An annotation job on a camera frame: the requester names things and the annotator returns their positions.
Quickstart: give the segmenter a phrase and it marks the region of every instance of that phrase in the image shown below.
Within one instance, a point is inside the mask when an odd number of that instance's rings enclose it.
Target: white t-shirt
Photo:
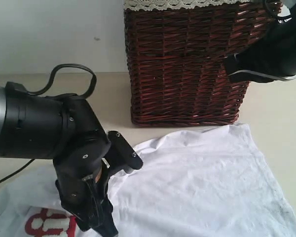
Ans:
[[[296,237],[296,218],[245,124],[135,147],[139,171],[109,182],[120,237]],[[96,237],[60,206],[52,166],[0,189],[0,237]]]

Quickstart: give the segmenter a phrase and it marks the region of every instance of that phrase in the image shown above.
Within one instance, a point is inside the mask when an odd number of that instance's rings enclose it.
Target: red graphic on shirt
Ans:
[[[74,216],[53,213],[52,210],[43,208],[40,213],[28,219],[25,232],[35,237],[74,237],[75,226]]]

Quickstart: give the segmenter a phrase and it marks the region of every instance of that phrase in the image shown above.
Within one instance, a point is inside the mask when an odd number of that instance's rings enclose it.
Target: black cable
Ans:
[[[19,168],[18,170],[16,170],[12,174],[9,174],[8,176],[4,177],[3,179],[0,179],[0,183],[4,182],[5,180],[7,180],[7,179],[11,178],[12,176],[16,175],[17,173],[21,172],[23,169],[28,167],[34,160],[35,159],[30,160],[29,162],[27,162],[25,165],[23,165],[21,168]]]
[[[284,20],[287,20],[287,19],[290,19],[292,16],[291,15],[287,15],[287,16],[278,16],[274,11],[272,11],[269,7],[269,4],[267,4],[266,2],[267,0],[262,0],[262,4],[263,4],[263,7],[265,9],[265,11],[267,12],[267,14],[276,19],[276,20],[279,20],[279,21],[284,21]]]
[[[89,86],[89,88],[87,89],[87,91],[86,91],[84,94],[80,95],[80,96],[81,96],[82,98],[86,99],[86,98],[88,98],[90,95],[92,95],[92,93],[93,93],[93,91],[94,91],[94,89],[95,89],[95,85],[96,85],[96,83],[97,83],[97,77],[95,76],[94,72],[93,72],[90,68],[88,68],[88,67],[86,67],[86,66],[84,66],[84,65],[74,64],[74,63],[60,64],[60,65],[56,66],[56,67],[51,71],[51,73],[50,73],[50,77],[49,77],[49,80],[48,80],[47,85],[46,85],[43,89],[41,89],[41,90],[39,90],[39,91],[34,91],[34,92],[30,92],[30,91],[29,91],[28,94],[29,94],[29,95],[35,95],[35,96],[36,96],[36,95],[42,95],[42,94],[44,94],[46,91],[48,91],[48,90],[51,88],[51,86],[53,85],[53,83],[54,83],[56,73],[57,73],[60,69],[62,69],[62,68],[79,68],[79,69],[82,69],[82,70],[85,70],[85,71],[89,72],[89,73],[92,75],[91,82],[90,82],[90,86]]]

